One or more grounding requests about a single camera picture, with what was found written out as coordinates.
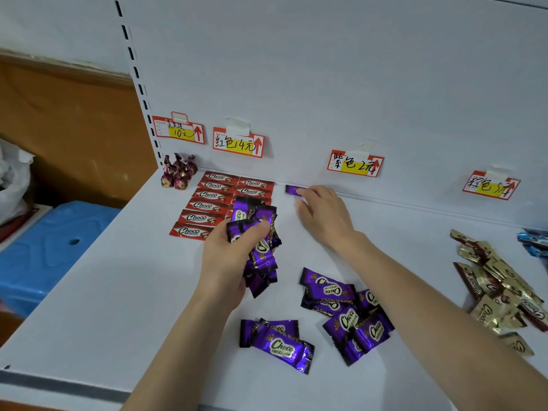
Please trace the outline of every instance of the brown wooden panel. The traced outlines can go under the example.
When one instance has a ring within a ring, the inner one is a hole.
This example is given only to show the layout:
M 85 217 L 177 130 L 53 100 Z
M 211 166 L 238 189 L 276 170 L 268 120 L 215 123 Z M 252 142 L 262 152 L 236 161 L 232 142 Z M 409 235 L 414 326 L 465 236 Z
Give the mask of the brown wooden panel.
M 37 156 L 38 203 L 122 207 L 157 169 L 129 77 L 0 56 L 0 136 Z

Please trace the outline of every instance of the right hand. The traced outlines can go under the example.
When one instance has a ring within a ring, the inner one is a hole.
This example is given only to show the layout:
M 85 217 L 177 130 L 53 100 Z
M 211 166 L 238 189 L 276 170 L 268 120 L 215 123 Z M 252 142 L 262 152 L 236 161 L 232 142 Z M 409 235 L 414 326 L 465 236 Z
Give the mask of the right hand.
M 325 186 L 297 189 L 306 199 L 296 203 L 297 213 L 306 230 L 322 244 L 333 249 L 354 234 L 350 214 L 335 191 Z

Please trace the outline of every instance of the candy pile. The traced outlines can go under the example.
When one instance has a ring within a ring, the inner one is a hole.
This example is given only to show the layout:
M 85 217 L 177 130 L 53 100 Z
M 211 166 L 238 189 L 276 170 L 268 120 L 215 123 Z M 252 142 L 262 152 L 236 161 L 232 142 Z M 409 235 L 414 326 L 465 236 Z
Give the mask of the candy pile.
M 517 234 L 517 240 L 531 255 L 538 258 L 548 258 L 548 231 L 524 229 Z
M 239 346 L 263 350 L 306 375 L 314 356 L 314 345 L 299 338 L 297 320 L 242 320 Z
M 394 325 L 369 290 L 345 284 L 304 268 L 300 284 L 306 287 L 301 306 L 330 319 L 323 328 L 350 366 L 390 337 Z
M 282 244 L 279 239 L 274 221 L 276 207 L 265 205 L 261 200 L 236 196 L 232 221 L 226 225 L 229 241 L 237 240 L 247 229 L 261 221 L 270 223 L 270 232 L 253 248 L 244 269 L 245 286 L 251 290 L 253 297 L 258 297 L 270 284 L 278 282 L 276 259 L 274 250 Z
M 548 331 L 548 317 L 532 287 L 510 267 L 486 241 L 475 241 L 452 229 L 451 237 L 461 242 L 458 254 L 473 262 L 455 262 L 455 268 L 476 304 L 470 315 L 485 327 L 501 335 L 526 327 L 522 314 L 541 331 Z M 531 348 L 515 332 L 499 336 L 524 356 Z
M 162 187 L 175 187 L 177 190 L 185 190 L 190 178 L 196 174 L 198 167 L 194 163 L 195 156 L 191 154 L 183 160 L 181 154 L 175 153 L 175 162 L 171 164 L 169 155 L 164 157 L 164 174 Z
M 273 190 L 274 182 L 206 172 L 169 234 L 203 241 L 213 227 L 224 218 L 232 216 L 232 205 L 237 197 L 257 196 L 260 198 L 255 200 L 258 204 L 270 204 Z

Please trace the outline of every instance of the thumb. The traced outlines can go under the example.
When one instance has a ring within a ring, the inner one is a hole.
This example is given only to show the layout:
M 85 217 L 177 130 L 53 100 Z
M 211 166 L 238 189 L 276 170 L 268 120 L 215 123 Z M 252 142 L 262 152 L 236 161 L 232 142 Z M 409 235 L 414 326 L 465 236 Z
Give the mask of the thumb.
M 295 207 L 297 208 L 297 215 L 299 216 L 301 223 L 303 224 L 305 229 L 309 231 L 314 222 L 314 218 L 312 217 L 312 214 L 310 213 L 310 208 L 302 200 L 298 200 L 297 203 L 295 204 Z
M 242 251 L 245 251 L 246 254 L 251 252 L 251 250 L 261 241 L 265 239 L 270 232 L 270 222 L 261 221 L 255 226 L 252 226 L 247 231 L 245 231 L 240 238 L 234 242 L 234 245 L 241 248 Z

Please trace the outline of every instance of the left hand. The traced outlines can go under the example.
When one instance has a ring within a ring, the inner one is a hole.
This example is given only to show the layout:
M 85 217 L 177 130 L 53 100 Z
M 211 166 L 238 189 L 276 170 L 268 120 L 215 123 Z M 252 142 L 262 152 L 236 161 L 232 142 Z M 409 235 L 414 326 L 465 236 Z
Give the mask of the left hand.
M 223 220 L 204 243 L 202 272 L 196 292 L 221 302 L 229 312 L 238 307 L 245 294 L 243 269 L 249 253 L 269 234 L 270 223 L 263 221 L 249 228 L 235 242 L 230 243 Z

